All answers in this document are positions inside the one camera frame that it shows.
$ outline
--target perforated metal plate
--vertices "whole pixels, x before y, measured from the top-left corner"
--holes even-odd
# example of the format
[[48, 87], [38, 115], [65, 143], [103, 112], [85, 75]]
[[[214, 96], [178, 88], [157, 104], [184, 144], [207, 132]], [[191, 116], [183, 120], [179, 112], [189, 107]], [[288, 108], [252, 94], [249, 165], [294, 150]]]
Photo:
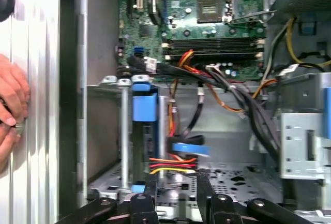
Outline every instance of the perforated metal plate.
[[[243, 163], [214, 163], [209, 166], [210, 182], [216, 193], [223, 193], [242, 205], [253, 198], [267, 198], [277, 202], [279, 190], [273, 181], [265, 177], [257, 165]], [[121, 168], [116, 166], [90, 185], [97, 189], [101, 197], [117, 198], [121, 186]], [[193, 221], [201, 221], [196, 194], [197, 181], [193, 177], [181, 174], [167, 174], [158, 190], [157, 212], [160, 219], [178, 217], [179, 194], [186, 194], [186, 217]]]

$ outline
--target cpu socket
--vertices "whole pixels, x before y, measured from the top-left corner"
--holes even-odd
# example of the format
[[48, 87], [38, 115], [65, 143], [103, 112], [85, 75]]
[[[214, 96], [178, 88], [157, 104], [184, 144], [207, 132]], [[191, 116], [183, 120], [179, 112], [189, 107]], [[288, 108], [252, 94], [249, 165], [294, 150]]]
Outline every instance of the cpu socket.
[[197, 0], [197, 22], [222, 22], [222, 0]]

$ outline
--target chip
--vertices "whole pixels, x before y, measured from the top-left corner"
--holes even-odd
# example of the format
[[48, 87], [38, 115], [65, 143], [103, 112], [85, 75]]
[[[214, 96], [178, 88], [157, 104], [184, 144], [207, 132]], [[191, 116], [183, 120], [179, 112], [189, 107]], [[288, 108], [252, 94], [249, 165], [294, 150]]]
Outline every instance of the chip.
[[141, 24], [139, 26], [139, 36], [140, 38], [149, 38], [152, 36], [153, 28], [151, 25]]
[[197, 0], [197, 22], [222, 22], [222, 0]]

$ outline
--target hand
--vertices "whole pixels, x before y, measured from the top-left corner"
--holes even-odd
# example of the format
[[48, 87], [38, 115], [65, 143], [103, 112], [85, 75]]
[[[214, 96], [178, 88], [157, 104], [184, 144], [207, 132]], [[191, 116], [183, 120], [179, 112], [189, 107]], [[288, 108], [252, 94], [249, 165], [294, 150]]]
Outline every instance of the hand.
[[0, 98], [5, 101], [12, 113], [10, 114], [0, 104], [0, 120], [8, 126], [22, 122], [27, 117], [29, 96], [29, 85], [25, 73], [0, 54]]
[[20, 135], [17, 134], [15, 128], [5, 123], [0, 124], [0, 173], [7, 165], [9, 155], [19, 140]]

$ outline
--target motherboard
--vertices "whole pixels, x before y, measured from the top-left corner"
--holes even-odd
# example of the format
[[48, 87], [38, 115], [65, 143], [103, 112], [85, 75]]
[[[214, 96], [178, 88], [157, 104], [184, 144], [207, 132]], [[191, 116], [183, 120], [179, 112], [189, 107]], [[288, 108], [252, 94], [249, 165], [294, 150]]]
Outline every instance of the motherboard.
[[265, 0], [120, 0], [118, 62], [134, 54], [177, 65], [220, 64], [227, 77], [259, 80]]

